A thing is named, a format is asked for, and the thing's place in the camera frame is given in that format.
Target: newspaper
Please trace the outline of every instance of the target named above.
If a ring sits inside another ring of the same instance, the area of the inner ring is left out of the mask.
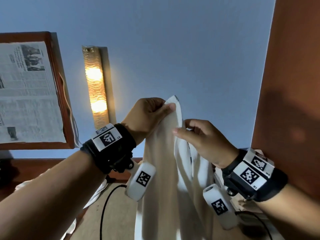
[[[66,142],[45,42],[0,43],[0,143]]]

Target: illuminated light fixture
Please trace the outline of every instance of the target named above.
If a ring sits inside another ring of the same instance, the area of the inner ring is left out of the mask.
[[[82,46],[82,53],[94,127],[98,130],[109,123],[101,56],[96,46]]]

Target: brown wooden door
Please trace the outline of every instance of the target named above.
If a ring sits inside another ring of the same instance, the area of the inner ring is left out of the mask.
[[[320,0],[276,0],[251,146],[320,199]]]

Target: wall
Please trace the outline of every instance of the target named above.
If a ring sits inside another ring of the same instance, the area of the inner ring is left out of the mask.
[[[252,147],[320,199],[320,0],[277,0]]]
[[[107,46],[116,117],[141,97],[177,95],[250,145],[275,0],[2,0],[0,31],[57,32],[80,140],[94,131],[81,45]],[[13,151],[63,158],[75,150]],[[143,155],[143,145],[134,157]]]

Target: framed newspaper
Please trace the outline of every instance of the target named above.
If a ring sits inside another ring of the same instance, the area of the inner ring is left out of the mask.
[[[0,150],[73,149],[55,33],[0,33]]]

